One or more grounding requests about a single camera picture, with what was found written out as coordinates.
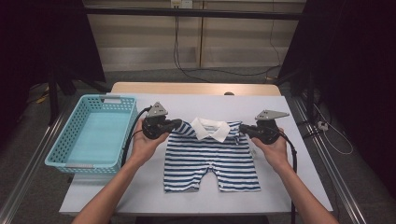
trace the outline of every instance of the plastic basket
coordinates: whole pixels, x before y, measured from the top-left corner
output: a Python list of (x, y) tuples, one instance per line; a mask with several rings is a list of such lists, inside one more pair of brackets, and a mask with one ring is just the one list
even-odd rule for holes
[(136, 116), (134, 97), (83, 95), (45, 163), (64, 173), (115, 174)]

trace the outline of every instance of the striped garment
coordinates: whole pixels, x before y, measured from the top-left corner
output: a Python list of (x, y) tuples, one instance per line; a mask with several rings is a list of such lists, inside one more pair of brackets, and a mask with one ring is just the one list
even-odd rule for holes
[(165, 192), (197, 191), (207, 172), (216, 175), (220, 191), (261, 190), (241, 123), (195, 119), (173, 130), (165, 154)]

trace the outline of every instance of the cable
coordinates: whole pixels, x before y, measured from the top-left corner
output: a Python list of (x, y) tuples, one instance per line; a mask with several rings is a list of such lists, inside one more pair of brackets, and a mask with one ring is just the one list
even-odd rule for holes
[[(275, 129), (272, 129), (272, 128), (269, 128), (269, 127), (265, 127), (265, 128), (268, 129), (268, 130), (271, 130), (272, 132), (278, 133), (281, 137), (283, 137), (289, 143), (290, 148), (291, 148), (293, 171), (294, 171), (294, 173), (297, 174), (297, 150), (294, 147), (293, 143), (289, 140), (288, 136), (285, 133), (282, 133), (279, 130), (275, 130)], [(291, 214), (290, 214), (290, 216), (291, 216), (291, 224), (295, 224), (295, 222), (296, 222), (296, 208), (295, 208), (295, 205), (294, 205), (293, 201), (291, 201)]]
[(175, 32), (175, 45), (174, 45), (174, 63), (175, 63), (176, 68), (178, 70), (180, 70), (187, 77), (191, 77), (191, 78), (195, 78), (195, 79), (198, 79), (198, 80), (201, 80), (201, 81), (204, 81), (204, 82), (211, 83), (211, 81), (209, 81), (209, 80), (206, 80), (206, 79), (203, 79), (203, 78), (200, 78), (200, 77), (193, 77), (193, 76), (188, 75), (185, 72), (185, 70), (181, 67), (180, 60), (178, 58), (178, 17), (175, 17), (175, 22), (176, 22), (176, 25), (175, 25), (176, 26), (176, 29), (175, 29), (176, 32)]
[(339, 153), (341, 153), (341, 154), (343, 154), (343, 155), (349, 155), (349, 154), (352, 154), (352, 152), (353, 152), (353, 146), (352, 146), (352, 144), (349, 142), (349, 140), (347, 140), (347, 138), (343, 135), (343, 134), (341, 134), (336, 128), (334, 128), (334, 126), (332, 126), (327, 120), (326, 120), (326, 118), (323, 116), (323, 114), (320, 112), (320, 110), (319, 110), (319, 108), (314, 104), (314, 107), (315, 107), (315, 109), (318, 111), (318, 113), (320, 114), (320, 116), (324, 119), (324, 121), (326, 122), (326, 124), (328, 124), (330, 127), (332, 127), (336, 132), (338, 132), (341, 136), (343, 136), (343, 138), (349, 143), (349, 145), (350, 145), (350, 151), (349, 152), (342, 152), (342, 151), (340, 151), (337, 147), (335, 147), (333, 144), (332, 144), (332, 142), (329, 140), (329, 138), (327, 137), (327, 135), (326, 135), (326, 132), (324, 131), (323, 133), (324, 133), (324, 136), (325, 136), (325, 138), (327, 139), (327, 141), (329, 142), (329, 144), (337, 151), (337, 152), (339, 152)]
[(139, 118), (142, 116), (142, 114), (144, 112), (148, 112), (151, 109), (151, 106), (144, 108), (142, 111), (140, 111), (140, 113), (136, 116), (136, 118), (134, 119), (134, 124), (131, 127), (131, 131), (128, 134), (128, 139), (125, 142), (125, 146), (123, 148), (123, 153), (122, 153), (122, 159), (121, 159), (121, 167), (125, 164), (126, 162), (126, 156), (128, 155), (128, 149), (129, 149), (129, 145), (131, 145), (131, 141), (132, 138), (134, 137), (134, 135), (140, 131), (137, 131), (135, 133), (134, 132), (134, 126), (136, 125), (137, 121), (139, 120)]
[(140, 132), (143, 132), (143, 129), (142, 129), (142, 130), (139, 130), (139, 131), (137, 131), (137, 132), (135, 132), (134, 134), (132, 134), (132, 138), (134, 138), (134, 135), (135, 135), (135, 134), (140, 133)]
[(213, 68), (197, 68), (197, 69), (184, 69), (181, 67), (180, 65), (180, 60), (179, 60), (179, 54), (178, 54), (178, 17), (175, 17), (175, 45), (174, 45), (174, 64), (176, 66), (176, 68), (178, 70), (180, 70), (185, 76), (187, 77), (191, 77), (191, 78), (195, 78), (204, 82), (209, 82), (211, 83), (211, 81), (203, 79), (203, 78), (199, 78), (199, 77), (193, 77), (189, 74), (187, 74), (188, 72), (196, 72), (196, 71), (212, 71), (212, 72), (221, 72), (221, 73), (225, 73), (225, 74), (229, 74), (229, 75), (233, 75), (233, 76), (240, 76), (240, 77), (254, 77), (254, 76), (260, 76), (260, 75), (264, 75), (265, 74), (265, 80), (264, 83), (267, 81), (268, 78), (268, 72), (280, 67), (280, 60), (279, 60), (279, 64), (276, 66), (272, 66), (268, 69), (266, 69), (265, 71), (259, 72), (259, 73), (253, 73), (253, 74), (239, 74), (239, 73), (234, 73), (234, 72), (228, 72), (228, 71), (224, 71), (224, 70), (219, 70), (219, 69), (213, 69)]
[[(273, 0), (273, 4), (272, 4), (272, 6), (273, 6), (273, 12), (275, 11), (275, 10), (274, 10), (274, 8), (275, 8), (274, 4), (275, 4), (275, 3), (274, 3), (274, 0)], [(275, 52), (276, 52), (276, 55), (277, 55), (277, 63), (280, 64), (279, 52), (277, 51), (277, 49), (275, 48), (275, 46), (274, 46), (273, 43), (272, 43), (272, 34), (273, 34), (273, 31), (274, 31), (274, 21), (275, 21), (275, 20), (272, 21), (272, 26), (271, 26), (270, 45), (273, 47), (273, 49), (274, 49)]]

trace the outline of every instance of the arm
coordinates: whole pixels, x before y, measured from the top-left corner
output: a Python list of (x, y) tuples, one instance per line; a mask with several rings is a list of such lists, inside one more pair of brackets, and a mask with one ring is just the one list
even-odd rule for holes
[(288, 162), (286, 140), (283, 137), (279, 137), (272, 145), (265, 145), (258, 138), (252, 138), (251, 141), (264, 152), (265, 159), (279, 174), (304, 223), (338, 223), (294, 173)]
[[(136, 123), (135, 131), (142, 129), (142, 120)], [(165, 141), (169, 133), (156, 140), (148, 139), (139, 132), (134, 136), (134, 146), (130, 159), (95, 197), (79, 212), (73, 223), (108, 223), (123, 193), (130, 185), (134, 174), (155, 152), (157, 146)]]

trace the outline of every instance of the table surface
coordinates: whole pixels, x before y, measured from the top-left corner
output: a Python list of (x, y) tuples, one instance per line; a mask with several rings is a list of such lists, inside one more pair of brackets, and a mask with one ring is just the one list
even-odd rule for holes
[[(160, 94), (148, 93), (153, 90)], [(235, 96), (224, 96), (225, 91), (231, 91), (235, 93)], [(138, 110), (147, 107), (148, 104), (160, 101), (169, 111), (168, 119), (180, 118), (192, 121), (197, 116), (214, 120), (242, 120), (246, 124), (254, 124), (254, 117), (263, 109), (290, 113), (285, 98), (280, 96), (278, 88), (273, 85), (116, 83), (112, 93), (132, 94), (136, 98)], [(293, 117), (288, 116), (278, 119), (276, 122), (278, 126), (285, 129), (289, 139), (298, 150), (300, 178), (319, 201), (328, 210), (332, 210)], [(255, 149), (257, 154), (254, 163), (262, 190), (232, 193), (219, 192), (217, 179), (213, 174), (204, 176), (198, 192), (164, 193), (163, 161), (165, 150), (166, 142), (159, 145), (153, 157), (140, 168), (131, 186), (122, 197), (116, 214), (125, 216), (242, 215), (289, 212), (290, 210), (288, 193), (280, 178), (266, 162), (263, 154), (257, 151), (259, 150), (257, 148)], [(100, 175), (75, 175), (60, 212), (68, 215), (77, 214), (110, 178)]]
[(279, 96), (279, 88), (269, 84), (219, 84), (219, 83), (163, 83), (163, 82), (117, 82), (113, 93), (161, 93), (161, 94), (211, 94)]

